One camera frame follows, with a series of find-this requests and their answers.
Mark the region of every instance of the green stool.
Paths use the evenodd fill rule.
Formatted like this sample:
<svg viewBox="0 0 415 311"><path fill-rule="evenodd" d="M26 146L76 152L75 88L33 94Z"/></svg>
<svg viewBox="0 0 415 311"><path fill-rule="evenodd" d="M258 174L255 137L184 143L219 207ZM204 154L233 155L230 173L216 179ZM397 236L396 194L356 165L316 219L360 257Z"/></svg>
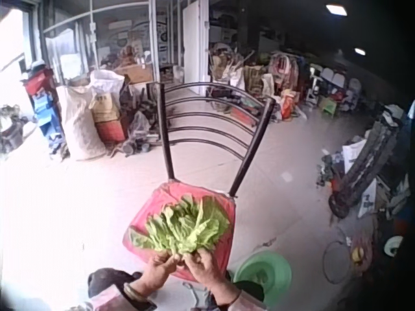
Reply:
<svg viewBox="0 0 415 311"><path fill-rule="evenodd" d="M264 289L264 304L273 308L291 285L290 264L273 251L252 255L236 271L233 281L251 281Z"/></svg>
<svg viewBox="0 0 415 311"><path fill-rule="evenodd" d="M320 102L320 109L323 112L328 113L333 118L336 113L336 108L337 108L337 102L327 97L322 98Z"/></svg>

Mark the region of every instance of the yellow object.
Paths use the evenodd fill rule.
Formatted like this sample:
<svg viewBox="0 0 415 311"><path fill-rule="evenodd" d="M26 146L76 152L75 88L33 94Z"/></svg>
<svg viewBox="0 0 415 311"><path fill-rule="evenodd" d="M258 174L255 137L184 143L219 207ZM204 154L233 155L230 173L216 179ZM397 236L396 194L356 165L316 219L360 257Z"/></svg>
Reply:
<svg viewBox="0 0 415 311"><path fill-rule="evenodd" d="M355 264L360 264L364 258L364 250L363 248L357 247L351 253L351 259Z"/></svg>
<svg viewBox="0 0 415 311"><path fill-rule="evenodd" d="M98 94L92 100L89 108L95 123L119 119L119 110L112 100L111 93Z"/></svg>

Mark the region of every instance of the floor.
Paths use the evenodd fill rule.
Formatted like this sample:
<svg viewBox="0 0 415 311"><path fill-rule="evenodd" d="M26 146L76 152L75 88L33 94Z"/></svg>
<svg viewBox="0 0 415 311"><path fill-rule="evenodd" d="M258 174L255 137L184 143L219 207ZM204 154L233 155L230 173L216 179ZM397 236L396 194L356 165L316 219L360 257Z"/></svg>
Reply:
<svg viewBox="0 0 415 311"><path fill-rule="evenodd" d="M194 102L179 109L210 107ZM277 251L291 265L291 288L275 310L323 310L342 284L326 281L322 254L330 241L339 238L338 226L347 235L359 227L355 216L330 226L329 190L316 188L315 181L324 152L334 152L363 133L364 124L358 117L331 119L319 111L306 112L308 120L269 125L236 199L230 270L265 248ZM213 125L248 138L223 121L194 118L180 124ZM117 154L112 159L51 164L42 152L45 146L38 144L42 138L35 143L37 136L33 133L2 163L1 228L7 237L3 282L24 297L18 302L20 310L48 310L47 306L58 310L86 298L86 280L96 269L132 273L143 267L121 238L167 176L161 148L128 158ZM178 179L217 190L229 190L240 163L224 150L195 143L172 147L172 156ZM171 278L154 298L159 310L171 310L172 301L175 310L192 306L191 294L179 282Z"/></svg>

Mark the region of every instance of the ceiling light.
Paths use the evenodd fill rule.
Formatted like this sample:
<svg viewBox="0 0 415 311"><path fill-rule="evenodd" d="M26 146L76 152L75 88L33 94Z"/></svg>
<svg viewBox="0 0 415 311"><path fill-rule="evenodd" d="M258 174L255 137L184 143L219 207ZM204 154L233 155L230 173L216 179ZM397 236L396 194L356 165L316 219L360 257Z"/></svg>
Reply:
<svg viewBox="0 0 415 311"><path fill-rule="evenodd" d="M326 5L326 8L330 11L330 13L335 15L347 16L348 13L346 9L341 5Z"/></svg>
<svg viewBox="0 0 415 311"><path fill-rule="evenodd" d="M362 49L358 49L358 48L356 48L355 49L355 52L357 53L357 54L360 54L360 55L366 55L366 51L365 50L362 50Z"/></svg>

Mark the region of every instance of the green bowl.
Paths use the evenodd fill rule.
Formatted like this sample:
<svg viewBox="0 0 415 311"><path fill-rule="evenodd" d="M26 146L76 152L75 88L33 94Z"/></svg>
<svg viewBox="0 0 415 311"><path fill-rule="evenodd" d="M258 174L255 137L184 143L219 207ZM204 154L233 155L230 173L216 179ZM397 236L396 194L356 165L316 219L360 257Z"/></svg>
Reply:
<svg viewBox="0 0 415 311"><path fill-rule="evenodd" d="M291 285L290 264L273 251L252 255L235 273L234 282L252 281L264 289L264 304L272 308Z"/></svg>

